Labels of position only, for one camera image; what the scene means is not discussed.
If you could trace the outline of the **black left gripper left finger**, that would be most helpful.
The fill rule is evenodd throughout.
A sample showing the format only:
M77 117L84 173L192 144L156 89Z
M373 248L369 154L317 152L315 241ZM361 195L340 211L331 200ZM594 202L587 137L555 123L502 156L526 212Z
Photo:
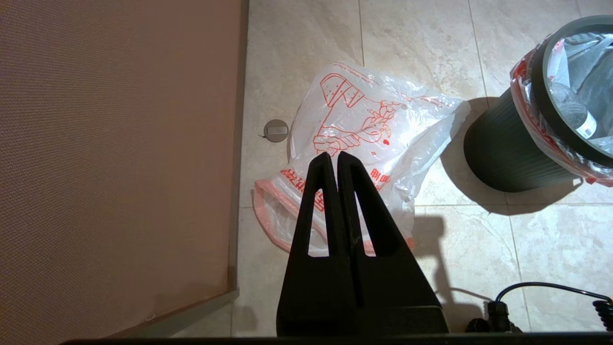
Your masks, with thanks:
M327 257L308 253L317 191L324 201ZM351 308L355 305L352 285L343 209L331 157L324 152L309 164L278 310Z

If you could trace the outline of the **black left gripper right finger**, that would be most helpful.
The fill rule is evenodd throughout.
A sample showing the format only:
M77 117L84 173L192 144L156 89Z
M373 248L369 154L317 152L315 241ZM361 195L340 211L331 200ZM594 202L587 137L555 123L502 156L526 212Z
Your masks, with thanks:
M338 159L338 184L359 307L440 307L407 241L361 161Z

